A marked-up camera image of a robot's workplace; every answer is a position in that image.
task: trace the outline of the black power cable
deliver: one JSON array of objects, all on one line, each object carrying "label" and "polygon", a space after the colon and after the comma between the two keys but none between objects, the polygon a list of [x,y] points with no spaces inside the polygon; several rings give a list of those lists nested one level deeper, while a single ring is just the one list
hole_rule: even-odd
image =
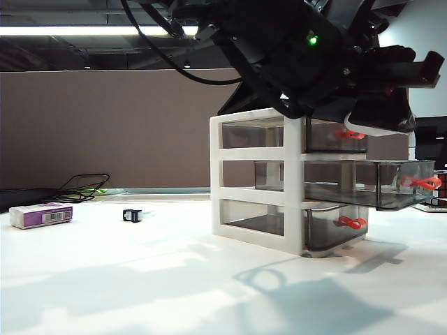
[{"label": "black power cable", "polygon": [[183,70],[180,68],[176,63],[174,63],[167,55],[165,55],[153,42],[141,31],[140,25],[138,24],[137,20],[132,14],[132,11],[127,4],[127,0],[121,0],[121,4],[123,6],[124,12],[126,12],[126,16],[131,22],[131,24],[137,29],[138,35],[166,62],[168,63],[172,68],[174,68],[178,73],[184,75],[185,77],[195,81],[199,82],[201,84],[207,84],[207,85],[230,85],[230,84],[236,84],[238,82],[242,81],[242,78],[236,78],[231,80],[210,80],[205,79],[201,77],[197,77],[195,75],[190,74],[189,72]]}]

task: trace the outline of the small black object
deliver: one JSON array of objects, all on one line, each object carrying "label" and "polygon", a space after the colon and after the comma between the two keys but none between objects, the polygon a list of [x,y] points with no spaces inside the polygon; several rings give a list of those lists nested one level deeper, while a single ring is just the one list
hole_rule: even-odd
[{"label": "small black object", "polygon": [[125,209],[123,210],[123,220],[124,221],[132,221],[133,223],[140,222],[138,219],[138,213],[141,212],[141,209]]}]

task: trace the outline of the black clip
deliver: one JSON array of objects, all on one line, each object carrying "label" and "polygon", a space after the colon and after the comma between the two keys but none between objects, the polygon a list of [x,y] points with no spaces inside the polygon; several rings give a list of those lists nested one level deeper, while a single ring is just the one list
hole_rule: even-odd
[{"label": "black clip", "polygon": [[125,209],[123,210],[123,220],[124,221],[132,221],[133,223],[137,223],[141,221],[142,211],[141,209]]}]

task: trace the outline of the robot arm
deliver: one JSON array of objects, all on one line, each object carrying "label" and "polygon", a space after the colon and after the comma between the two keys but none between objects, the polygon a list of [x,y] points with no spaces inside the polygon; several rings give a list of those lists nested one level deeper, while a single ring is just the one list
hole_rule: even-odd
[{"label": "robot arm", "polygon": [[[436,52],[414,62],[410,48],[380,47],[377,34],[388,23],[372,12],[376,0],[139,2],[173,37],[195,22],[197,43],[219,46],[241,75],[219,114],[274,107],[292,119],[410,133],[407,89],[435,87],[444,62]],[[170,22],[157,16],[154,2],[165,6]]]}]

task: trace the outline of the green led light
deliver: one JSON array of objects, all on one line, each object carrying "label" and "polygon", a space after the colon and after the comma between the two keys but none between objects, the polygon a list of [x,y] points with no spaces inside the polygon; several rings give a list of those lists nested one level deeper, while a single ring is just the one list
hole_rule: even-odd
[{"label": "green led light", "polygon": [[318,36],[314,36],[309,39],[310,45],[315,45],[317,42],[318,42]]}]

